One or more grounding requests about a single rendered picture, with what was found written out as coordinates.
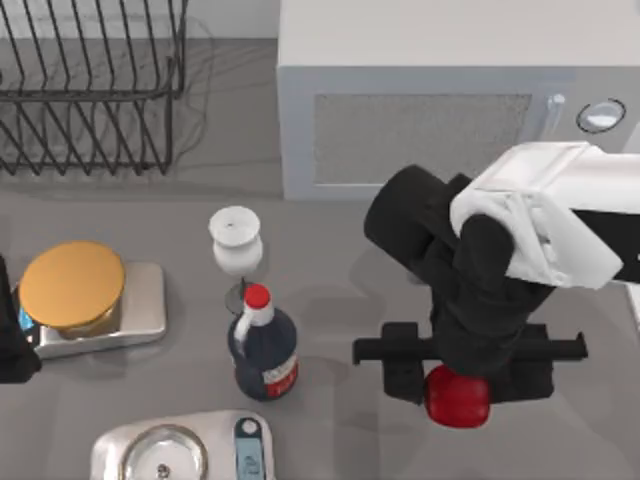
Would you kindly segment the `red apple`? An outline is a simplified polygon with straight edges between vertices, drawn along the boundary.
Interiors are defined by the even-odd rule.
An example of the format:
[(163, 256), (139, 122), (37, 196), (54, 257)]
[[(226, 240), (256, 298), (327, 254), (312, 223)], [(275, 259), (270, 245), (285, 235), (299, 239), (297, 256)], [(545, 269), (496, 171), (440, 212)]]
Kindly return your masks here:
[(483, 426), (490, 415), (490, 400), (490, 388), (483, 378), (457, 374), (445, 365), (435, 367), (426, 376), (425, 409), (428, 417), (441, 426)]

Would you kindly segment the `dark bottle with red cap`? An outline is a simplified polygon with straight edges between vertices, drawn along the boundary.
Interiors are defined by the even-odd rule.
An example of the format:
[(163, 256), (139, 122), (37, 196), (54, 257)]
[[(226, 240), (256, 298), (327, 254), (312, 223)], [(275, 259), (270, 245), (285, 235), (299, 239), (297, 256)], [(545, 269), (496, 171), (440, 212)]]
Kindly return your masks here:
[(242, 311), (227, 333), (239, 389), (260, 402), (286, 395), (299, 375), (297, 342), (295, 323), (274, 305), (269, 289), (262, 284), (249, 285)]

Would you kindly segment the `white goblet cup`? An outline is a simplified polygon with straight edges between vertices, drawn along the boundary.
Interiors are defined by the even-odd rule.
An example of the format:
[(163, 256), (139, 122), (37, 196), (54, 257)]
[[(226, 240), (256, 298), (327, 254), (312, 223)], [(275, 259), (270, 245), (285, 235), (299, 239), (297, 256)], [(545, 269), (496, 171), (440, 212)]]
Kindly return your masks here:
[(258, 215), (248, 207), (232, 205), (219, 209), (210, 218), (208, 230), (218, 267), (235, 283), (225, 295), (225, 305), (233, 315), (243, 310), (248, 277), (263, 257)]

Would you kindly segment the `microwave door with grey window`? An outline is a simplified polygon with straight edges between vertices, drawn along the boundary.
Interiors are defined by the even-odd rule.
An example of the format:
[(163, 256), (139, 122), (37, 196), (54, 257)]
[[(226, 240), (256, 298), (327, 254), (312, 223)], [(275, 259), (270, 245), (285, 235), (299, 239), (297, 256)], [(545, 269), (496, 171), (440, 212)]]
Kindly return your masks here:
[(418, 164), (475, 176), (541, 140), (549, 96), (571, 79), (531, 67), (278, 69), (283, 188), (290, 200), (367, 200)]

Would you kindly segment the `silver scale with round plate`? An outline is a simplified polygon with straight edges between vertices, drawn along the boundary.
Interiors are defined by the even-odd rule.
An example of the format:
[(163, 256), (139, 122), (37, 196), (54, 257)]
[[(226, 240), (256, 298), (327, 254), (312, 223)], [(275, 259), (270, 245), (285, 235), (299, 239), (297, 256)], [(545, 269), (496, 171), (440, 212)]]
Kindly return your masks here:
[(127, 424), (95, 442), (89, 480), (277, 480), (271, 430), (237, 409)]

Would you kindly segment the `round microwave knob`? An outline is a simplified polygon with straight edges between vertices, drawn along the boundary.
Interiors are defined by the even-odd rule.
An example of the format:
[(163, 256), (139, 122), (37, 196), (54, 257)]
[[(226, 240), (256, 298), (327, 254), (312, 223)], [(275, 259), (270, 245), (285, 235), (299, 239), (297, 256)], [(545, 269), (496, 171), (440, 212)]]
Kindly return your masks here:
[(615, 98), (589, 103), (576, 115), (576, 126), (584, 133), (595, 135), (615, 128), (626, 116), (626, 106)]

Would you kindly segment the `silver kitchen scale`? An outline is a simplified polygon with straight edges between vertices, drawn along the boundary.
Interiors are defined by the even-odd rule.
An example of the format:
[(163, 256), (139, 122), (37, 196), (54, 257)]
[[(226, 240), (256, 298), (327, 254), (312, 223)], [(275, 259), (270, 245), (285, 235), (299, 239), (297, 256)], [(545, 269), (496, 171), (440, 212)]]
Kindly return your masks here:
[(167, 327), (164, 274), (152, 262), (126, 264), (119, 303), (110, 311), (106, 329), (91, 336), (64, 336), (33, 321), (20, 305), (18, 285), (12, 288), (12, 300), (23, 333), (43, 360), (150, 343), (160, 339)]

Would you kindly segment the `pale microwave oven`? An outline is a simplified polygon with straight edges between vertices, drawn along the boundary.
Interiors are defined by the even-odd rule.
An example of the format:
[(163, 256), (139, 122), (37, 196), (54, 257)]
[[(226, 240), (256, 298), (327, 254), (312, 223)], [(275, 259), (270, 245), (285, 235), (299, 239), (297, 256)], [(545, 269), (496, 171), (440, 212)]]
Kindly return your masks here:
[[(551, 141), (640, 153), (640, 0), (282, 0), (281, 66), (545, 69), (571, 79)], [(625, 118), (582, 132), (608, 98)]]

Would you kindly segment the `jar with yellow lid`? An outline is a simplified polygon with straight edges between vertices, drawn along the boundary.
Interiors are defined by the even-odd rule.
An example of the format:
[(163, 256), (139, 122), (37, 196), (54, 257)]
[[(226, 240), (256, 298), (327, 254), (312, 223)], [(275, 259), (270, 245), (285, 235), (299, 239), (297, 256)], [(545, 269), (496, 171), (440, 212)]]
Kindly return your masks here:
[(33, 321), (62, 337), (93, 337), (118, 323), (125, 281), (125, 264), (109, 246), (63, 242), (30, 261), (18, 283), (18, 299)]

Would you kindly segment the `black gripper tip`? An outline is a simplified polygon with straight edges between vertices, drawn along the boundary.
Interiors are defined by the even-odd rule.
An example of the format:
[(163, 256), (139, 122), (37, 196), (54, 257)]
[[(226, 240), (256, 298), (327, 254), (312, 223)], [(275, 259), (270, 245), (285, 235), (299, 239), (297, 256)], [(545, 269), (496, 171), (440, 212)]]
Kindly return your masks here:
[(0, 385), (24, 384), (41, 368), (40, 358), (19, 325), (6, 263), (0, 254)]

